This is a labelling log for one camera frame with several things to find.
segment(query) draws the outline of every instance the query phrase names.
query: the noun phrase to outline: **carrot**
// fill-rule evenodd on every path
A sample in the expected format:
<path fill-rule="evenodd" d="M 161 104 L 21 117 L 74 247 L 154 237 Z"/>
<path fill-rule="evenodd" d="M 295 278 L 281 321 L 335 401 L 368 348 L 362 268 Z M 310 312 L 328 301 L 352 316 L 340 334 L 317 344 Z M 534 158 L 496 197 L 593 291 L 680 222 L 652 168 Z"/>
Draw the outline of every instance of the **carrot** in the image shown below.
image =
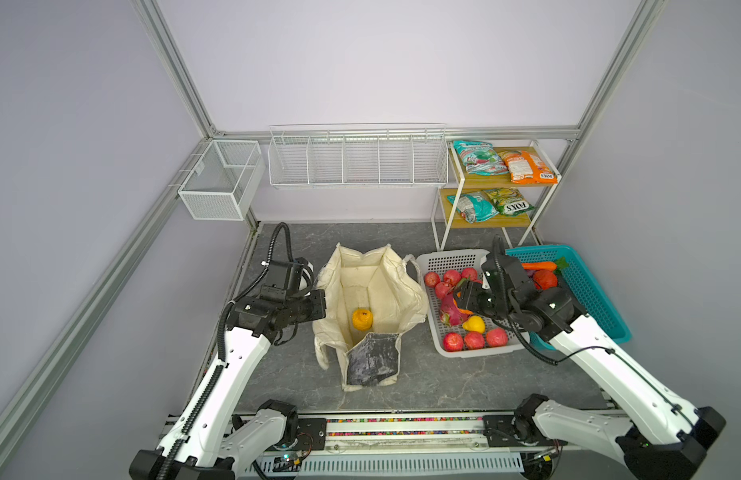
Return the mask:
<path fill-rule="evenodd" d="M 557 270 L 557 264 L 554 262 L 538 262 L 538 264 L 522 264 L 525 270 Z"/>

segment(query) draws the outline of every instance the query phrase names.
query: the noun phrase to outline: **grey patch on bag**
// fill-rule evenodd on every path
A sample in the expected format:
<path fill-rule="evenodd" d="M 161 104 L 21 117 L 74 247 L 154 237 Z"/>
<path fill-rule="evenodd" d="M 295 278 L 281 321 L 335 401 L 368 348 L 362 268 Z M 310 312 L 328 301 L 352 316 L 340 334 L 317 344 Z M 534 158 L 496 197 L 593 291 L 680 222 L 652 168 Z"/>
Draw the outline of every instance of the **grey patch on bag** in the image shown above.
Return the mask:
<path fill-rule="evenodd" d="M 398 333 L 368 333 L 348 352 L 346 384 L 373 386 L 397 373 L 399 352 Z"/>

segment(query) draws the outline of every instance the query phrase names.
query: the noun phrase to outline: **orange candy bag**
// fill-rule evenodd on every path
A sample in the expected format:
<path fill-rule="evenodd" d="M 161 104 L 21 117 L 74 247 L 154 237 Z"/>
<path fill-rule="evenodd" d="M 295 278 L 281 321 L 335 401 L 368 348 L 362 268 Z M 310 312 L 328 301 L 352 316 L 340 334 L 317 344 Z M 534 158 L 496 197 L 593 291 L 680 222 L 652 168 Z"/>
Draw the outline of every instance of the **orange candy bag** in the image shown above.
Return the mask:
<path fill-rule="evenodd" d="M 557 176 L 546 166 L 544 160 L 524 150 L 497 152 L 509 168 L 513 184 L 556 184 Z"/>

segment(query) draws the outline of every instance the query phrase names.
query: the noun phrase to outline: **teal plastic basket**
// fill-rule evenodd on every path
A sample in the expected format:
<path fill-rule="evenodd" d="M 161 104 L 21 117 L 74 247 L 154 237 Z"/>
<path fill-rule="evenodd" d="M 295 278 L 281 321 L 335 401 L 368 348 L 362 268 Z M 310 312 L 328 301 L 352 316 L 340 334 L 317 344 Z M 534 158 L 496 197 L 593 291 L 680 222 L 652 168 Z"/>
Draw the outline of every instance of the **teal plastic basket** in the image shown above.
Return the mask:
<path fill-rule="evenodd" d="M 586 264 L 584 264 L 584 260 L 570 246 L 520 246 L 518 248 L 508 249 L 506 254 L 517 257 L 523 264 L 546 261 L 553 262 L 565 257 L 565 261 L 569 267 L 561 271 L 562 277 L 565 278 L 565 282 L 573 290 L 578 301 L 589 311 L 589 315 L 595 317 L 600 327 L 614 342 L 625 343 L 631 339 L 631 332 L 621 318 L 621 315 L 618 315 L 611 301 L 607 299 L 600 284 L 597 283 L 594 275 L 591 274 Z M 534 346 L 547 350 L 556 350 L 555 347 L 541 340 L 535 333 L 531 333 L 530 337 Z"/>

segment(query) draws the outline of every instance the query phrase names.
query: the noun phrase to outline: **bag handle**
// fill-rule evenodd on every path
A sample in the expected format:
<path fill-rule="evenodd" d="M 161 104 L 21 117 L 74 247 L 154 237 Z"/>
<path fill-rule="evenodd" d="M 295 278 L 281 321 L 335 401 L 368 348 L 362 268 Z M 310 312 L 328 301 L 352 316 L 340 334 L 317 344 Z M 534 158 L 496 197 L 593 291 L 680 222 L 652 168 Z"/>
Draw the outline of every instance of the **bag handle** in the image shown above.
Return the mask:
<path fill-rule="evenodd" d="M 407 254 L 405 255 L 405 258 L 403 258 L 403 268 L 405 269 L 405 272 L 407 271 L 408 262 L 413 261 L 413 266 L 415 267 L 415 272 L 419 276 L 419 284 L 423 283 L 423 276 L 421 276 L 421 269 L 418 266 L 418 262 L 415 261 L 415 257 L 413 254 Z"/>

